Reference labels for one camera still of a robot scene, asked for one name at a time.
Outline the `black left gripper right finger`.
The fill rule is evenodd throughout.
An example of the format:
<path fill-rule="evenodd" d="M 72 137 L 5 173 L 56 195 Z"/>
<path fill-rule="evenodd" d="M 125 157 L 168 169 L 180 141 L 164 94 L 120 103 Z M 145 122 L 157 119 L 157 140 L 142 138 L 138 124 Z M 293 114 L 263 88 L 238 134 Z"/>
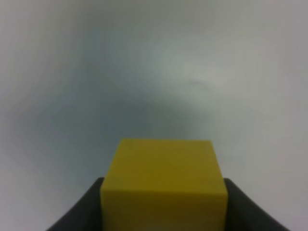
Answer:
<path fill-rule="evenodd" d="M 232 180 L 224 179 L 228 192 L 226 231 L 288 231 L 251 200 Z"/>

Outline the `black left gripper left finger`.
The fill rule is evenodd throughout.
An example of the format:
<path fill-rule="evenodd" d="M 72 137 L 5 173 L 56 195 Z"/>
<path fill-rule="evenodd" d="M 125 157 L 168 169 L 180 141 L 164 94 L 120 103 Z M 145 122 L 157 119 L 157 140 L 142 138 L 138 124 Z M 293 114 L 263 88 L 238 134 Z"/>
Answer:
<path fill-rule="evenodd" d="M 98 178 L 79 201 L 49 231 L 102 231 L 100 188 L 104 178 Z"/>

